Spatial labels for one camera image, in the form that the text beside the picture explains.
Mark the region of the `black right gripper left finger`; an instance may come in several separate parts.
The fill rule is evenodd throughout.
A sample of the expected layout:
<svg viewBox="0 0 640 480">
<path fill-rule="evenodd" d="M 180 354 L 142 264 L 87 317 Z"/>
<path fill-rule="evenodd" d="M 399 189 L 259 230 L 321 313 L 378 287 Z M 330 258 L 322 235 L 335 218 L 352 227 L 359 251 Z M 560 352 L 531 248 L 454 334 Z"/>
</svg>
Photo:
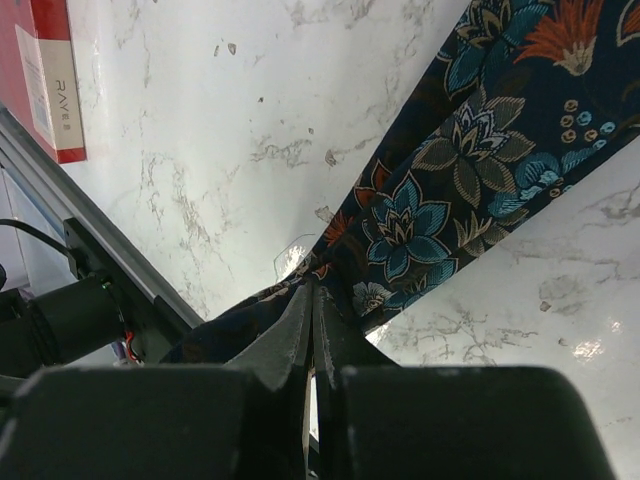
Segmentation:
<svg viewBox="0 0 640 480">
<path fill-rule="evenodd" d="M 226 364 L 1 373 L 5 479 L 304 479 L 311 294 Z"/>
</svg>

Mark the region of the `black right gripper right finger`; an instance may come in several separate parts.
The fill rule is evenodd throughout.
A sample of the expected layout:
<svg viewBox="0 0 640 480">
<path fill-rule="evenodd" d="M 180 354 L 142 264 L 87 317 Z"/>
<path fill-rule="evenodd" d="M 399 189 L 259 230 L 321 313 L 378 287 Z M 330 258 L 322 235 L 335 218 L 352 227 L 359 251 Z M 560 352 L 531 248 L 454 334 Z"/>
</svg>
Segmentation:
<svg viewBox="0 0 640 480">
<path fill-rule="evenodd" d="M 402 367 L 323 288 L 312 328 L 324 479 L 610 479 L 586 405 L 537 366 Z"/>
</svg>

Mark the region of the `dark blue floral tie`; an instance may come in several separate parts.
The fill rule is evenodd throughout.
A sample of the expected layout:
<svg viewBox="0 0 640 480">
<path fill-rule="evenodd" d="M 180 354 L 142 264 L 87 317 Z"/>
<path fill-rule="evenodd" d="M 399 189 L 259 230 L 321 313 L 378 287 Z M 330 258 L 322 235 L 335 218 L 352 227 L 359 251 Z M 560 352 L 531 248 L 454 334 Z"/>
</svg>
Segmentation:
<svg viewBox="0 0 640 480">
<path fill-rule="evenodd" d="M 302 263 L 166 361 L 231 360 L 311 282 L 368 333 L 638 133 L 637 2 L 473 1 Z"/>
</svg>

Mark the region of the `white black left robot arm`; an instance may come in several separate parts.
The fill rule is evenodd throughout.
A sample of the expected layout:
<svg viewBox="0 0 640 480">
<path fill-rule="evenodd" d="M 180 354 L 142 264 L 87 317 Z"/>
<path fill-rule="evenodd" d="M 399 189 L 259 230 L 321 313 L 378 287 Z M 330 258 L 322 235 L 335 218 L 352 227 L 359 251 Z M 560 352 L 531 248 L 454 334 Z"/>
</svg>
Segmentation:
<svg viewBox="0 0 640 480">
<path fill-rule="evenodd" d="M 26 378 L 124 340 L 131 307 L 120 288 L 96 275 L 31 299 L 3 291 L 1 373 Z"/>
</svg>

